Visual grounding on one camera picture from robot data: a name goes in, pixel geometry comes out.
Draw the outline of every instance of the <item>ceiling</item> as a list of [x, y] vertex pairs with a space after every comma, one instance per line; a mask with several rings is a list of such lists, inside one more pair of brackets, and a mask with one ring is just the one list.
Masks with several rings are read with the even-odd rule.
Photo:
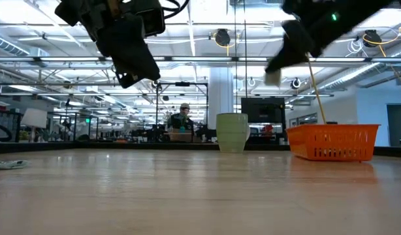
[[[36, 52], [41, 49], [43, 55], [52, 57], [99, 57], [97, 47], [89, 39], [88, 34], [81, 25], [70, 27], [54, 14], [58, 0], [0, 0], [0, 39], [4, 39], [13, 45], [25, 50]], [[161, 1], [163, 6], [169, 6], [166, 1]], [[277, 54], [282, 46], [281, 37], [283, 29], [281, 23], [293, 17], [285, 14], [275, 5], [260, 7], [228, 6], [226, 0], [196, 0], [191, 1], [189, 7], [177, 16], [168, 19], [167, 29], [161, 35], [146, 39], [150, 51], [155, 57], [272, 57]], [[213, 36], [218, 29], [227, 29], [231, 36], [230, 48], [219, 47]], [[401, 44], [401, 10], [385, 9], [379, 11], [370, 19], [361, 23], [358, 27], [340, 39], [333, 42], [323, 54], [323, 57], [381, 57], [379, 48], [363, 48], [359, 42], [353, 42], [357, 35], [362, 35], [367, 29], [376, 29], [384, 41], [396, 39], [384, 45], [387, 52], [391, 48]], [[0, 57], [14, 56], [0, 49]], [[98, 101], [95, 96], [75, 97], [75, 101], [82, 106], [92, 108], [137, 108], [139, 115], [135, 119], [146, 119], [155, 113], [155, 93], [150, 81], [122, 89], [115, 85], [114, 73], [111, 63], [77, 62], [69, 63], [56, 61], [47, 63], [46, 68], [31, 65], [30, 63], [14, 63], [11, 61], [0, 62], [0, 74], [2, 71], [16, 72], [18, 76], [0, 76], [0, 82], [24, 82], [39, 81], [48, 83], [48, 86], [36, 86], [36, 89], [45, 93], [94, 93], [118, 94], [112, 95], [111, 102], [104, 99]], [[234, 76], [234, 93], [249, 94], [295, 94], [290, 88], [290, 83], [295, 78], [302, 81], [302, 89], [311, 89], [309, 68], [297, 66], [282, 70], [283, 83], [281, 87], [265, 86], [263, 84], [263, 67], [261, 62], [214, 63], [213, 61], [196, 62], [192, 59], [180, 62], [159, 61], [162, 79], [160, 82], [199, 82], [207, 83], [211, 67], [230, 67]], [[329, 80], [335, 74], [346, 69], [361, 66], [356, 63], [328, 63], [315, 64], [313, 72], [317, 83]], [[64, 82], [86, 84], [66, 89], [61, 86]], [[19, 87], [4, 87], [4, 92], [29, 92]], [[164, 95], [169, 95], [168, 101], [162, 101], [164, 106], [161, 111], [173, 112], [173, 106], [182, 102], [198, 105], [198, 110], [192, 108], [193, 117], [203, 119], [206, 106], [206, 98], [203, 87], [176, 87], [170, 86]], [[193, 96], [179, 96], [178, 94], [193, 94]], [[64, 96], [46, 96], [55, 104], [65, 101]]]

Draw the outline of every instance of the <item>metal frame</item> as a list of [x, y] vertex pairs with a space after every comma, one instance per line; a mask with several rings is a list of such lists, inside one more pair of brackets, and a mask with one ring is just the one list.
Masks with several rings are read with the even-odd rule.
[[[179, 84], [179, 82], [164, 82], [164, 83], [158, 83], [157, 86], [155, 87], [155, 141], [157, 141], [157, 137], [158, 137], [157, 130], [158, 130], [158, 126], [159, 126], [159, 95], [161, 95], [170, 86], [177, 86], [177, 84]], [[208, 110], [209, 110], [208, 83], [206, 83], [206, 82], [187, 82], [186, 84], [189, 84], [190, 86], [196, 86], [197, 88], [199, 88], [198, 86], [206, 87], [206, 93], [202, 92], [201, 89], [199, 89], [199, 91], [201, 91], [201, 93], [206, 97], [206, 124], [208, 124]], [[161, 87], [162, 85], [164, 85], [165, 87], [159, 93], [159, 87]]]

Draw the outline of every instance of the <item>lamp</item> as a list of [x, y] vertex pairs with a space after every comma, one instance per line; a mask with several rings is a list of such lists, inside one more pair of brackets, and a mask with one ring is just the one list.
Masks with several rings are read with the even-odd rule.
[[31, 138], [29, 141], [35, 139], [35, 128], [46, 128], [47, 112], [36, 108], [27, 108], [20, 124], [31, 127]]

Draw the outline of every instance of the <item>person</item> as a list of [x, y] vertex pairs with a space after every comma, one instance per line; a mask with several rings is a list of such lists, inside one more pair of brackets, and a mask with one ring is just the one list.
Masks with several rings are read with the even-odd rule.
[[180, 105], [180, 113], [173, 114], [167, 121], [169, 129], [178, 129], [181, 133], [191, 131], [192, 135], [195, 134], [193, 130], [193, 121], [189, 118], [190, 106], [187, 103]]

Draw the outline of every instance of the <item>table surface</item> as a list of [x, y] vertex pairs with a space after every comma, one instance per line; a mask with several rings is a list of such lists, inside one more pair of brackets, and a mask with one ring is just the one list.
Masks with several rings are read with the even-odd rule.
[[401, 159], [72, 149], [0, 155], [0, 234], [401, 234]]

